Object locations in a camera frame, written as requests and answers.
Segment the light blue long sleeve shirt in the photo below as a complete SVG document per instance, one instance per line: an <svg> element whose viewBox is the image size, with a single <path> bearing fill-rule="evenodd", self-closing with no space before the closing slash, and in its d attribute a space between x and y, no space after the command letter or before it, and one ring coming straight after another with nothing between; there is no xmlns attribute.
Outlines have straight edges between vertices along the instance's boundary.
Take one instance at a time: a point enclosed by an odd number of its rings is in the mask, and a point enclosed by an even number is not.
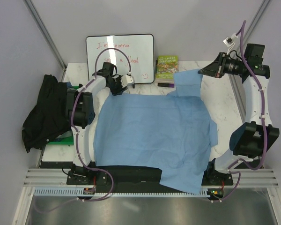
<svg viewBox="0 0 281 225"><path fill-rule="evenodd" d="M160 184L198 194L216 123L201 100L202 75L174 75L167 95L109 95L98 116L93 141L97 166L146 166L162 171Z"/></svg>

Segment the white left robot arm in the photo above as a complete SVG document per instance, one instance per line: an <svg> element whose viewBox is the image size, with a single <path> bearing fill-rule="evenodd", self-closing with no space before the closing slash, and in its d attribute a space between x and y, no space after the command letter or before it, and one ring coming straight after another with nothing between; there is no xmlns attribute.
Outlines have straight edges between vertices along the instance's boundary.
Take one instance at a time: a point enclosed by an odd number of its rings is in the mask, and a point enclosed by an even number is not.
<svg viewBox="0 0 281 225"><path fill-rule="evenodd" d="M86 85L80 84L77 89L67 89L65 115L74 137L75 166L84 168L92 161L89 152L89 129L96 117L95 97L105 88L109 88L114 96L121 95L127 90L130 81L133 81L130 74L119 75L116 65L104 62Z"/></svg>

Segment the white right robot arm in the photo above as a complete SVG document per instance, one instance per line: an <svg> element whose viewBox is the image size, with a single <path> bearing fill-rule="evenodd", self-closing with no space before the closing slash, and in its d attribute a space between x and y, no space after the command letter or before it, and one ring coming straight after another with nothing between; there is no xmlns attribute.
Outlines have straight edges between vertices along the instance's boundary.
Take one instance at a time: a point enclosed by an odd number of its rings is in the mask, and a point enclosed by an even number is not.
<svg viewBox="0 0 281 225"><path fill-rule="evenodd" d="M258 170L280 135L268 109L270 68L262 63L264 49L264 45L247 44L241 59L232 59L229 54L220 52L212 63L198 71L214 78L222 78L225 74L240 76L246 100L243 125L232 133L228 150L208 165L205 179L209 184L217 184L222 173L229 173L241 163L251 170Z"/></svg>

